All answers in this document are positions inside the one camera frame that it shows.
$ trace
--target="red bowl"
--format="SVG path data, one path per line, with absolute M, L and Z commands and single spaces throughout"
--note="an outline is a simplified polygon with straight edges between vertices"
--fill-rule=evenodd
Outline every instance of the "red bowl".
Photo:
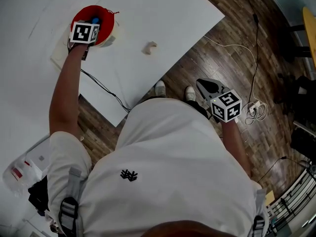
M 114 27 L 114 13 L 98 5 L 90 5 L 83 8 L 77 13 L 71 22 L 70 29 L 73 30 L 74 22 L 79 20 L 91 20 L 92 18 L 99 18 L 101 20 L 101 25 L 99 28 L 98 40 L 96 45 L 105 41 L 111 34 Z

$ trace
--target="shoe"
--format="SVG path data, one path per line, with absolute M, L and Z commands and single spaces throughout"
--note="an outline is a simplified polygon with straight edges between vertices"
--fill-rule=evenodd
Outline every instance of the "shoe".
M 163 81 L 158 81 L 155 85 L 156 97 L 167 97 L 166 96 L 166 86 Z
M 195 101 L 196 100 L 196 92 L 192 86 L 188 86 L 186 88 L 186 100 L 187 101 Z

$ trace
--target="white sheet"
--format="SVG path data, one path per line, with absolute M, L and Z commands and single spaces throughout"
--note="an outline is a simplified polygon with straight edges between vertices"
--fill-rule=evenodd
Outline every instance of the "white sheet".
M 119 11 L 118 38 L 112 46 L 91 48 L 82 68 L 130 107 L 224 17 L 208 0 L 100 0 L 97 4 Z M 142 50 L 151 41 L 158 46 L 145 55 Z M 85 75 L 79 90 L 114 126 L 127 115 L 113 96 Z

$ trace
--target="wire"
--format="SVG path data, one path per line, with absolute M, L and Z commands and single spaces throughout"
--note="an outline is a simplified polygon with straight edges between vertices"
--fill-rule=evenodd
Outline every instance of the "wire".
M 261 177 L 260 179 L 259 179 L 259 181 L 257 181 L 257 183 L 259 183 L 268 173 L 269 173 L 269 171 L 273 168 L 273 166 L 279 161 L 279 160 L 281 160 L 282 158 L 279 158 L 279 159 L 277 159 L 276 161 L 275 161 L 275 163 L 271 166 L 271 168 L 269 168 L 269 170 L 263 175 L 263 177 Z
M 256 78 L 256 74 L 257 74 L 257 69 L 258 69 L 258 63 L 259 63 L 259 45 L 258 45 L 258 35 L 259 35 L 259 20 L 258 20 L 258 16 L 250 2 L 250 0 L 247 0 L 252 11 L 253 11 L 253 20 L 255 21 L 256 23 L 256 49 L 257 49 L 257 60 L 255 59 L 253 53 L 251 52 L 251 50 L 243 45 L 239 45 L 239 44 L 230 44 L 230 45 L 222 45 L 222 44 L 219 44 L 215 41 L 213 41 L 212 39 L 210 39 L 209 37 L 207 36 L 204 36 L 205 38 L 207 38 L 208 40 L 210 40 L 211 42 L 213 42 L 214 44 L 216 45 L 219 45 L 221 47 L 227 47 L 227 46 L 240 46 L 240 47 L 243 47 L 245 49 L 247 49 L 250 53 L 251 53 L 251 56 L 253 58 L 253 61 L 254 61 L 254 64 L 255 64 L 255 71 L 254 71 L 254 74 L 253 74 L 253 78 L 252 78 L 252 83 L 251 83 L 251 90 L 250 90 L 250 94 L 249 94 L 249 99 L 248 99 L 248 103 L 246 105 L 243 106 L 242 110 L 247 107 L 247 117 L 245 119 L 245 124 L 246 125 L 251 125 L 253 124 L 253 122 L 256 120 L 256 121 L 263 121 L 267 114 L 268 114 L 268 105 L 266 103 L 264 103 L 263 101 L 261 101 L 260 99 L 256 98 L 255 95 L 254 95 L 254 83 L 255 83 L 255 78 Z M 251 97 L 253 97 L 254 99 L 258 100 L 259 101 L 259 106 L 257 109 L 254 109 L 254 113 L 251 113 L 250 112 L 250 105 L 255 105 L 254 102 L 251 102 Z
M 243 48 L 246 48 L 246 49 L 251 53 L 252 58 L 253 58 L 253 61 L 254 61 L 254 63 L 255 63 L 255 66 L 257 66 L 256 60 L 255 60 L 255 56 L 253 55 L 253 53 L 250 51 L 250 49 L 249 49 L 248 47 L 245 47 L 245 46 L 243 46 L 243 45 L 238 45 L 238 44 L 221 45 L 221 44 L 216 43 L 215 41 L 211 40 L 209 37 L 207 37 L 207 36 L 205 36 L 205 35 L 204 35 L 203 37 L 205 37 L 205 38 L 207 38 L 208 40 L 212 41 L 214 44 L 217 44 L 217 45 L 222 46 L 222 47 L 227 47 L 227 46 L 241 46 L 241 47 L 243 47 Z
M 271 168 L 269 168 L 269 170 L 263 175 L 263 177 L 261 177 L 261 178 L 259 179 L 259 181 L 258 181 L 257 183 L 259 183 L 259 182 L 269 173 L 269 171 L 273 168 L 273 166 L 274 166 L 279 160 L 284 160 L 284 159 L 290 160 L 290 161 L 292 161 L 292 162 L 294 162 L 294 163 L 300 165 L 301 167 L 303 167 L 304 169 L 310 171 L 310 172 L 313 173 L 314 175 L 316 174 L 316 173 L 312 172 L 309 168 L 307 168 L 307 167 L 303 166 L 302 164 L 298 163 L 297 161 L 294 161 L 294 160 L 292 160 L 291 158 L 288 158 L 287 156 L 283 156 L 283 157 L 281 157 L 281 158 L 279 158 L 279 159 L 277 159 L 277 160 L 275 161 L 275 163 L 271 166 Z
M 248 131 L 248 137 L 247 137 L 247 139 L 244 141 L 244 142 L 247 142 L 247 140 L 248 140 L 249 137 L 250 137 L 250 132 L 249 132 L 249 130 L 248 130 L 247 128 L 244 129 L 244 130 L 240 133 L 240 136 L 241 136 L 245 131 Z
M 94 77 L 93 75 L 89 74 L 88 72 L 84 71 L 83 69 L 80 69 L 81 72 L 83 72 L 86 76 L 88 76 L 91 80 L 93 80 L 98 86 L 100 86 L 103 90 L 105 90 L 108 94 L 114 96 L 116 98 L 116 100 L 118 101 L 118 103 L 123 107 L 123 109 L 129 113 L 131 111 L 130 108 L 126 107 L 123 102 L 119 99 L 118 96 L 116 96 L 114 93 L 110 92 L 108 88 L 106 88 L 104 86 L 104 84 L 102 84 L 102 82 L 100 82 L 96 77 Z
M 69 44 L 70 44 L 70 40 L 68 40 L 68 45 L 67 45 L 67 48 L 68 48 L 68 53 L 70 53 L 75 46 L 79 45 L 79 43 L 75 43 L 71 48 L 69 48 Z M 130 113 L 131 109 L 126 107 L 123 102 L 119 99 L 118 96 L 116 96 L 114 93 L 110 92 L 110 90 L 108 88 L 106 88 L 104 86 L 104 84 L 102 82 L 99 81 L 98 78 L 94 77 L 93 75 L 89 74 L 88 72 L 84 71 L 83 69 L 80 69 L 80 71 L 82 73 L 84 73 L 86 76 L 88 76 L 91 80 L 93 80 L 98 86 L 100 86 L 103 90 L 105 90 L 108 94 L 114 96 L 116 98 L 116 100 L 118 101 L 118 103 L 123 107 L 123 109 L 127 112 L 127 113 Z
M 251 9 L 252 9 L 252 11 L 253 11 L 253 14 L 256 14 L 255 10 L 254 10 L 253 7 L 252 7 L 252 4 L 251 4 L 250 0 L 248 0 L 248 3 L 249 3 L 249 5 L 250 5 L 250 7 L 251 7 Z

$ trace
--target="strap buckle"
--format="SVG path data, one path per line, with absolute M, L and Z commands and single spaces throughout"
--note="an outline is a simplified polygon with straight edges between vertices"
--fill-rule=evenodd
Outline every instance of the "strap buckle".
M 265 226 L 265 220 L 263 217 L 261 216 L 256 216 L 253 222 L 253 237 L 262 237 L 262 233 L 263 233 L 263 228 Z
M 76 236 L 76 219 L 78 218 L 78 207 L 78 202 L 73 197 L 67 197 L 61 202 L 59 222 L 67 237 Z

